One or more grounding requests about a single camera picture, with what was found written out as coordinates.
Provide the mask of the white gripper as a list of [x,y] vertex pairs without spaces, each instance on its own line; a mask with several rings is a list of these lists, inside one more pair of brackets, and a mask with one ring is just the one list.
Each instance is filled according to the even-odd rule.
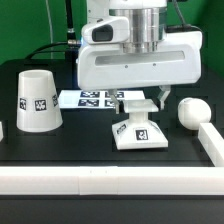
[[171,92],[169,85],[195,83],[200,78],[201,32],[168,33],[149,53],[126,53],[123,46],[129,36],[125,17],[109,17],[82,28],[78,86],[85,91],[109,90],[116,114],[120,102],[113,89],[160,86],[158,100],[163,110]]

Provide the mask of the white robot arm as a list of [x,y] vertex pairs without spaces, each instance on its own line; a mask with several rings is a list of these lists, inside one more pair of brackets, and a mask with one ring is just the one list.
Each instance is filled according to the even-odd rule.
[[183,26],[166,31],[168,0],[86,0],[87,24],[77,60],[84,91],[158,86],[166,99],[172,85],[201,76],[202,33]]

